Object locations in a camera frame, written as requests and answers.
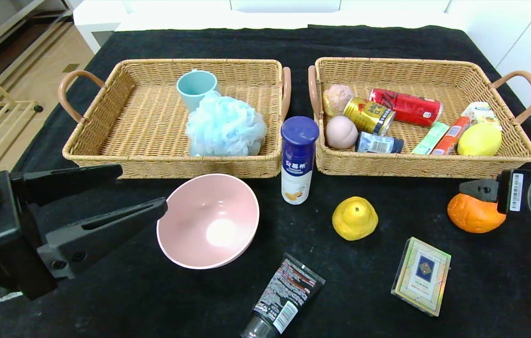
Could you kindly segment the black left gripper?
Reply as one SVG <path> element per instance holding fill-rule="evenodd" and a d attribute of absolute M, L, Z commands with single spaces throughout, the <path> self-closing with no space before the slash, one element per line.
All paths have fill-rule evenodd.
<path fill-rule="evenodd" d="M 155 224 L 166 212 L 165 197 L 40 233 L 29 204 L 47 205 L 117 180 L 117 163 L 31 173 L 0 171 L 0 297 L 21 292 L 31 300 L 57 288 Z"/>

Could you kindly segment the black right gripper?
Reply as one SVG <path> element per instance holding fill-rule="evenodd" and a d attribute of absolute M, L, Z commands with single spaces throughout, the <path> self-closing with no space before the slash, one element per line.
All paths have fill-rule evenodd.
<path fill-rule="evenodd" d="M 497 202 L 499 213 L 531 216 L 531 170 L 505 170 L 497 180 L 463 182 L 459 192 L 481 201 Z"/>

